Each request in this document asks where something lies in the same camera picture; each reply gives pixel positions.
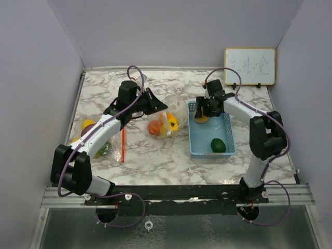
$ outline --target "handwriting on whiteboard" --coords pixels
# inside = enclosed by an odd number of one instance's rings
[[[230,62],[231,68],[239,67],[236,69],[237,72],[245,75],[269,75],[266,65],[269,63],[265,56],[261,58],[252,59],[250,56],[246,56],[246,59],[241,61],[233,60]]]

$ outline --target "gray floor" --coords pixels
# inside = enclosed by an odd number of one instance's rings
[[[280,219],[286,207],[261,207],[257,221]],[[118,217],[134,221],[137,217]],[[144,222],[153,229],[147,232]],[[149,216],[134,228],[104,228],[96,224],[94,209],[52,209],[41,248],[318,248],[305,206],[293,206],[289,218],[275,227],[257,227],[239,216]]]

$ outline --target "orange stick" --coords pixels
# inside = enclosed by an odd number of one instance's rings
[[[123,128],[122,129],[122,155],[121,155],[121,162],[125,162],[125,145],[126,145],[125,128]]]

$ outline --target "table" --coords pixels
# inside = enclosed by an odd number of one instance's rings
[[[204,95],[202,84],[209,71],[143,71],[148,77],[146,87],[162,100],[166,95],[178,93],[186,101]],[[212,79],[223,82],[223,72]],[[118,88],[128,77],[125,71],[86,72],[70,132],[70,141],[79,137],[81,124],[86,119],[98,121],[104,109],[117,97]],[[224,86],[226,92],[234,92]],[[262,110],[272,110],[266,87],[243,87],[239,96]],[[147,132],[148,117],[130,121],[126,126],[126,159],[118,162],[114,157],[93,158],[92,172],[117,185],[197,185],[237,184],[245,174],[251,159],[249,129],[237,118],[232,118],[237,153],[228,159],[191,159],[188,126],[164,139],[155,139]],[[266,181],[295,183],[287,156],[275,160]]]

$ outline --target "avocado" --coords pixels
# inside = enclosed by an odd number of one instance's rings
[[[226,145],[221,139],[212,139],[211,141],[211,150],[214,153],[224,153],[226,152]]]

